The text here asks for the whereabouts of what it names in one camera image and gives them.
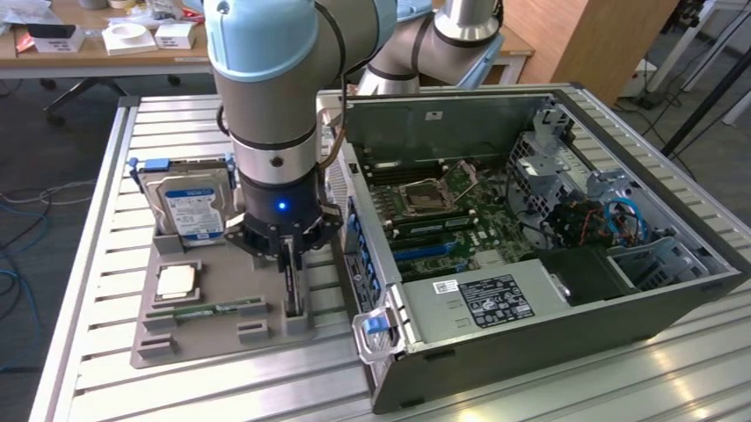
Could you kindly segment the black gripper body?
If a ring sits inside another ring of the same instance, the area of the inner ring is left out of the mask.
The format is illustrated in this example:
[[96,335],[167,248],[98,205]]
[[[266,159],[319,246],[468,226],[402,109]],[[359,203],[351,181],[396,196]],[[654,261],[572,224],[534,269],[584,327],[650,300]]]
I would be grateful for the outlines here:
[[260,236],[268,236],[270,226],[278,227],[282,235],[291,235],[294,224],[300,225],[306,238],[320,238],[322,217],[318,198],[318,172],[310,171],[296,181],[282,184],[263,184],[239,174],[240,188],[246,200],[243,229]]

